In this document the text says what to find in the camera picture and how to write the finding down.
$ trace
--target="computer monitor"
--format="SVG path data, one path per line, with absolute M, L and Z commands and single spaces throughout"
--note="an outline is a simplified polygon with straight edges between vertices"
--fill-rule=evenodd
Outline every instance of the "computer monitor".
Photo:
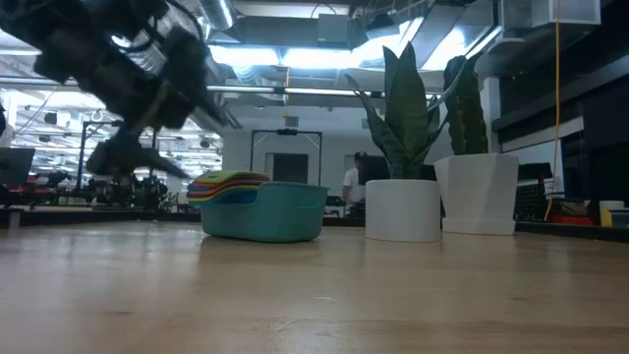
M 383 156 L 366 156 L 363 159 L 363 168 L 358 174 L 358 184 L 364 186 L 373 180 L 389 179 L 389 166 Z
M 34 148 L 0 147 L 0 184 L 21 185 L 29 177 Z

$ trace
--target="potted plant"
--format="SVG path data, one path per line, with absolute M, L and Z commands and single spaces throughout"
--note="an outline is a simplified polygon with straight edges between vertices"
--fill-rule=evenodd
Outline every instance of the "potted plant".
M 512 235 L 518 179 L 518 158 L 488 153 L 486 124 L 478 76 L 478 57 L 451 59 L 443 73 L 444 88 L 456 88 L 446 100 L 448 132 L 455 155 L 434 164 L 445 218 L 443 231 L 464 234 Z
M 386 114 L 382 119 L 370 98 L 348 76 L 367 111 L 372 140 L 389 166 L 390 180 L 369 181 L 366 191 L 367 237 L 387 241 L 429 242 L 440 238 L 439 189 L 420 180 L 430 146 L 439 136 L 439 104 L 456 87 L 455 76 L 439 100 L 427 106 L 426 89 L 418 73 L 415 50 L 409 43 L 399 58 L 384 50 Z M 461 72 L 472 70 L 464 65 Z

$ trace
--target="ceiling light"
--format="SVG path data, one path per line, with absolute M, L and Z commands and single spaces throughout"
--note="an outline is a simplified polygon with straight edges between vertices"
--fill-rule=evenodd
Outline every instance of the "ceiling light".
M 422 70 L 444 70 L 448 61 L 465 54 L 465 36 L 460 29 L 453 29 L 436 47 Z
M 214 61 L 221 64 L 231 66 L 279 65 L 279 57 L 271 48 L 210 45 L 209 50 Z
M 289 49 L 282 64 L 300 69 L 346 69 L 360 64 L 349 50 Z
M 481 50 L 485 49 L 485 47 L 491 43 L 499 34 L 502 33 L 502 26 L 498 26 L 491 31 L 479 44 L 477 44 L 472 50 L 470 50 L 465 56 L 467 58 L 471 58 L 479 53 Z

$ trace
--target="ceiling pipe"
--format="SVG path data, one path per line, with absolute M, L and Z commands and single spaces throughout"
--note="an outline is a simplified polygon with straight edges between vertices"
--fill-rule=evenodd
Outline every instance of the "ceiling pipe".
M 197 3 L 213 30 L 228 30 L 236 23 L 236 11 L 230 0 L 197 0 Z

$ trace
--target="cable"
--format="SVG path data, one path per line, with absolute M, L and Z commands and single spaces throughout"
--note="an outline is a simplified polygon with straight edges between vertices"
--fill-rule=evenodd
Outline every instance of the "cable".
M 41 112 L 41 110 L 46 106 L 46 103 L 48 103 L 48 100 L 50 100 L 50 97 L 52 97 L 53 94 L 55 94 L 55 92 L 57 91 L 57 89 L 59 89 L 59 87 L 55 87 L 55 89 L 46 97 L 46 99 L 43 101 L 43 103 L 41 103 L 41 105 L 39 106 L 39 108 L 37 108 L 37 111 L 35 112 L 35 114 L 33 114 L 28 120 L 27 122 L 20 127 L 20 129 L 16 132 L 16 135 L 19 134 L 22 130 L 24 130 L 29 124 L 30 122 L 32 122 L 33 119 L 35 119 L 37 117 L 37 115 L 39 114 L 39 112 Z
M 334 8 L 333 8 L 333 7 L 329 6 L 328 4 L 318 3 L 318 4 L 314 5 L 313 11 L 311 12 L 311 18 L 315 15 L 315 11 L 316 11 L 316 9 L 317 9 L 319 6 L 321 6 L 321 5 L 327 6 L 327 8 L 328 8 L 328 9 L 332 10 L 332 12 L 334 13 L 334 15 L 338 15 L 338 14 L 336 13 L 336 10 L 334 10 Z
M 557 0 L 557 19 L 556 19 L 556 23 L 555 23 L 555 43 L 554 43 L 554 50 L 555 50 L 555 62 L 554 62 L 554 70 L 555 70 L 555 78 L 554 78 L 554 88 L 555 88 L 555 123 L 554 123 L 554 162 L 552 163 L 552 186 L 550 187 L 550 200 L 548 201 L 548 207 L 546 208 L 546 213 L 543 216 L 543 221 L 548 221 L 548 215 L 550 214 L 550 210 L 552 209 L 552 201 L 554 200 L 554 188 L 555 188 L 555 184 L 556 184 L 556 176 L 557 176 L 557 151 L 559 150 L 559 124 L 560 124 L 560 117 L 561 117 L 561 96 L 559 94 L 559 90 L 561 89 L 560 87 L 560 80 L 559 80 L 559 73 L 560 73 L 560 49 L 561 49 L 561 45 L 560 45 L 560 38 L 559 38 L 559 27 L 560 27 L 560 20 L 561 20 L 561 0 Z

